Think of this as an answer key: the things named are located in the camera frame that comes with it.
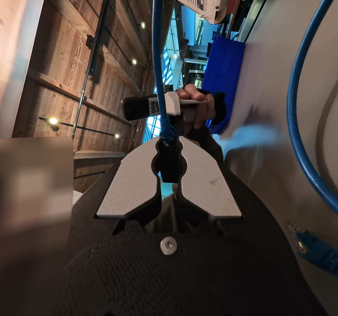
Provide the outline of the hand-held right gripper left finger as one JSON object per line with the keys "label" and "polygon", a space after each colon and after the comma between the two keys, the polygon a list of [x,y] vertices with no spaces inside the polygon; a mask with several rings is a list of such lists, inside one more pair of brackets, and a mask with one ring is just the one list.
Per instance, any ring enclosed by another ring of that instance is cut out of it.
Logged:
{"label": "hand-held right gripper left finger", "polygon": [[145,226],[162,208],[158,171],[161,137],[155,137],[130,152],[122,161],[97,211],[99,218],[137,221]]}

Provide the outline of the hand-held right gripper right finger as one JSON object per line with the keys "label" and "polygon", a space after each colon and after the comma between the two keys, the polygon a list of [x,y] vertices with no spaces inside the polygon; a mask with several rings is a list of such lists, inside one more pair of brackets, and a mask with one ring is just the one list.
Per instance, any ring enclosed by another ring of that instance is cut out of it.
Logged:
{"label": "hand-held right gripper right finger", "polygon": [[177,212],[192,226],[203,221],[241,218],[217,161],[199,145],[179,137],[182,172],[177,189]]}

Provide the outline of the black network switch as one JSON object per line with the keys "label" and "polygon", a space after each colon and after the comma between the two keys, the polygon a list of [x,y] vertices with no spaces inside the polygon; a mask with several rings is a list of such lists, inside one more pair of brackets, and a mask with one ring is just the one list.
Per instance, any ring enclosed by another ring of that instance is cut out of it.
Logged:
{"label": "black network switch", "polygon": [[163,139],[158,144],[159,157],[158,166],[164,183],[178,183],[183,166],[181,165],[180,136],[184,136],[184,116],[169,116],[170,124],[174,127],[174,138],[171,142]]}

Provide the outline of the person's left hand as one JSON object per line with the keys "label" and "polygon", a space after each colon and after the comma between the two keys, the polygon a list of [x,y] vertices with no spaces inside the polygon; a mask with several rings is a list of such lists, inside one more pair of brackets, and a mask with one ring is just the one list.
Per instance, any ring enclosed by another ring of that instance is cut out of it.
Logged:
{"label": "person's left hand", "polygon": [[200,129],[207,120],[206,115],[211,113],[214,110],[214,98],[212,94],[203,94],[201,93],[194,84],[188,84],[184,88],[179,88],[176,90],[180,99],[183,100],[196,100],[199,102],[205,101],[205,103],[200,103],[196,107],[196,116],[193,123],[184,123],[184,133],[188,134],[192,128]]}

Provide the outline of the row of ceiling spot lamps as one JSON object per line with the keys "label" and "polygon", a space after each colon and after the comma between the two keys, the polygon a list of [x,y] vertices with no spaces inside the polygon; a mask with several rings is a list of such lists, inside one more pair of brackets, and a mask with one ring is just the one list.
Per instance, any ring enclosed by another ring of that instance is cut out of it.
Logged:
{"label": "row of ceiling spot lamps", "polygon": [[[134,66],[137,65],[137,60],[136,59],[129,60],[127,58],[127,56],[125,55],[124,51],[121,49],[121,47],[118,44],[117,40],[113,37],[113,35],[111,34],[111,32],[109,31],[109,29],[108,29],[108,27],[106,25],[104,25],[104,30],[108,33],[108,35],[114,41],[114,43],[116,44],[116,46],[118,47],[118,49],[121,51],[121,53],[123,54],[123,56],[125,57],[125,59],[128,61],[129,65],[132,68],[134,68]],[[57,120],[54,117],[45,119],[45,121],[48,122],[48,124],[50,124],[53,127],[55,127],[56,125],[66,125],[66,126],[69,126],[69,127],[73,127],[72,137],[74,137],[74,135],[75,135],[74,132],[75,132],[76,128],[80,128],[79,126],[77,126],[78,119],[79,119],[79,114],[80,114],[80,110],[81,110],[82,104],[84,104],[85,100],[87,99],[85,97],[85,90],[86,90],[86,86],[87,86],[87,81],[88,81],[89,75],[92,75],[93,71],[94,71],[94,60],[95,60],[95,58],[96,58],[96,56],[98,54],[100,54],[101,56],[105,57],[104,56],[104,52],[100,51],[98,43],[99,43],[99,41],[96,42],[95,48],[93,48],[93,47],[91,48],[91,50],[92,50],[91,53],[93,54],[93,56],[90,57],[90,60],[88,62],[87,70],[85,70],[86,76],[85,76],[85,81],[84,81],[82,90],[77,90],[79,92],[80,97],[79,97],[79,105],[78,105],[78,110],[77,110],[77,114],[76,114],[76,118],[75,118],[75,123],[74,124],[63,123],[63,122]],[[117,72],[121,73],[120,78],[122,78],[122,77],[129,78],[128,73],[126,73],[125,70],[120,66],[120,63],[118,61],[116,61],[115,57],[111,56],[111,57],[109,57],[109,59],[110,59],[110,62],[112,62],[111,68],[113,70],[116,70]]]}

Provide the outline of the blue plastic bin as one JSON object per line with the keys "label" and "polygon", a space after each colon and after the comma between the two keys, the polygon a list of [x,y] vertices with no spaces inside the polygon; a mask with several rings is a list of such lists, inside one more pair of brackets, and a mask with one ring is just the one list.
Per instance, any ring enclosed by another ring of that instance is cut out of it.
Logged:
{"label": "blue plastic bin", "polygon": [[217,36],[213,40],[202,83],[213,94],[216,116],[207,120],[210,134],[221,134],[229,124],[244,55],[245,44]]}

